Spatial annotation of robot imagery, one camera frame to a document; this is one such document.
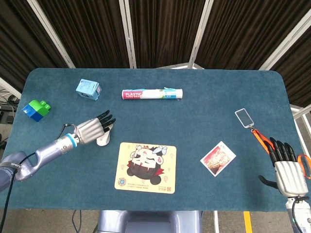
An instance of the green block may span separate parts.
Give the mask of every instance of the green block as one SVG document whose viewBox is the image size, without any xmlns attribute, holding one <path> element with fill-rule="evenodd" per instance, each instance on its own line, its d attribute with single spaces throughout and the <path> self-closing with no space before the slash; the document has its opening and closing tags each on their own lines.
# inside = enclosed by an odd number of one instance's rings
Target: green block
<svg viewBox="0 0 311 233">
<path fill-rule="evenodd" d="M 44 100 L 41 102 L 32 100 L 29 105 L 43 117 L 48 114 L 51 109 L 51 106 L 49 106 Z"/>
</svg>

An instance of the orange lanyard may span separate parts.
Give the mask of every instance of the orange lanyard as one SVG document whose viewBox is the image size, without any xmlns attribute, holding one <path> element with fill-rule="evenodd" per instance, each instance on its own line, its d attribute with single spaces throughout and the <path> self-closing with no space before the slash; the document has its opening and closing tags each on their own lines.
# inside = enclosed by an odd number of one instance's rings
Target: orange lanyard
<svg viewBox="0 0 311 233">
<path fill-rule="evenodd" d="M 265 151 L 269 154 L 269 150 L 266 147 L 264 141 L 268 142 L 270 146 L 274 149 L 274 145 L 268 138 L 266 138 L 261 132 L 259 132 L 258 129 L 251 128 L 252 134 L 255 136 L 255 138 L 259 141 L 259 143 L 262 145 L 262 147 L 265 149 Z"/>
<path fill-rule="evenodd" d="M 311 168 L 311 159 L 308 157 L 308 156 L 306 156 L 305 154 L 300 154 L 300 155 L 298 155 L 298 162 L 299 162 L 299 164 L 300 164 L 300 166 L 301 166 L 301 169 L 302 169 L 302 171 L 303 171 L 303 174 L 305 175 L 305 177 L 306 178 L 308 178 L 309 180 L 311 180 L 311 177 L 310 176 L 307 176 L 306 175 L 306 171 L 305 171 L 305 167 L 303 166 L 303 163 L 302 163 L 302 157 L 304 157 L 305 159 L 306 159 L 306 162 L 307 162 L 307 166 L 308 166 L 308 170 L 310 171 L 310 168 Z"/>
<path fill-rule="evenodd" d="M 265 149 L 265 151 L 266 151 L 268 154 L 270 154 L 270 153 L 269 153 L 269 150 L 268 150 L 268 148 L 267 148 L 267 146 L 266 146 L 265 143 L 264 143 L 264 141 L 268 142 L 268 143 L 270 144 L 270 146 L 274 149 L 273 143 L 272 143 L 268 138 L 266 138 L 261 132 L 259 132 L 259 130 L 255 129 L 255 128 L 251 128 L 251 131 L 252 131 L 252 134 L 255 136 L 255 138 L 258 140 L 258 142 L 259 142 L 259 143 L 262 145 L 262 147 Z M 305 167 L 304 167 L 304 165 L 303 165 L 302 158 L 304 158 L 304 159 L 306 160 L 307 166 L 308 166 L 308 170 L 310 171 L 310 174 L 311 174 L 311 159 L 310 159 L 308 156 L 306 156 L 305 154 L 300 154 L 300 155 L 298 155 L 298 158 L 297 158 L 297 161 L 298 161 L 298 163 L 299 163 L 300 166 L 301 166 L 301 169 L 302 169 L 302 171 L 303 171 L 304 176 L 305 176 L 307 179 L 311 180 L 311 176 L 308 176 L 308 175 L 306 174 L 306 170 L 305 170 Z"/>
</svg>

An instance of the toy building block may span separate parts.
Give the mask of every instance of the toy building block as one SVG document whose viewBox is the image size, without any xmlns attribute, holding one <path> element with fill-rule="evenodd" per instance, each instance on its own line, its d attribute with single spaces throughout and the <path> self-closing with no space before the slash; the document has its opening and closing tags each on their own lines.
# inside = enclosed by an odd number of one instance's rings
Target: toy building block
<svg viewBox="0 0 311 233">
<path fill-rule="evenodd" d="M 23 108 L 23 111 L 27 116 L 38 122 L 49 113 L 50 109 L 51 106 L 49 106 L 44 100 L 41 102 L 33 100 Z"/>
</svg>

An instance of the plastic food wrap roll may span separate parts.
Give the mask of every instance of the plastic food wrap roll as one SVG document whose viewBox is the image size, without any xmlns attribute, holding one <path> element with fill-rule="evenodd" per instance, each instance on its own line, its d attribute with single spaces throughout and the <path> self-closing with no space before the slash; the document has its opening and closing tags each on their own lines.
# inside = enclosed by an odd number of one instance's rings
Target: plastic food wrap roll
<svg viewBox="0 0 311 233">
<path fill-rule="evenodd" d="M 182 89 L 135 89 L 122 90 L 122 99 L 138 100 L 138 99 L 182 99 Z"/>
</svg>

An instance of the floor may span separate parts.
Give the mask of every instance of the floor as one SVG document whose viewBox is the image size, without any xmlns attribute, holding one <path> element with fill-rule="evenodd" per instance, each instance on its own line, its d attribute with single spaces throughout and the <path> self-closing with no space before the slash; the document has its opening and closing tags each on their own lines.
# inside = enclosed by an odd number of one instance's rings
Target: floor
<svg viewBox="0 0 311 233">
<path fill-rule="evenodd" d="M 0 124 L 0 134 L 9 137 L 11 125 Z M 82 211 L 82 228 L 80 233 L 92 233 L 98 219 L 99 211 Z M 72 211 L 69 210 L 8 210 L 3 233 L 74 233 L 71 222 Z M 78 213 L 75 216 L 79 224 Z M 218 212 L 220 233 L 244 233 L 243 212 Z M 251 212 L 254 233 L 291 233 L 292 228 L 287 212 Z M 203 233 L 214 232 L 212 212 L 203 214 Z"/>
</svg>

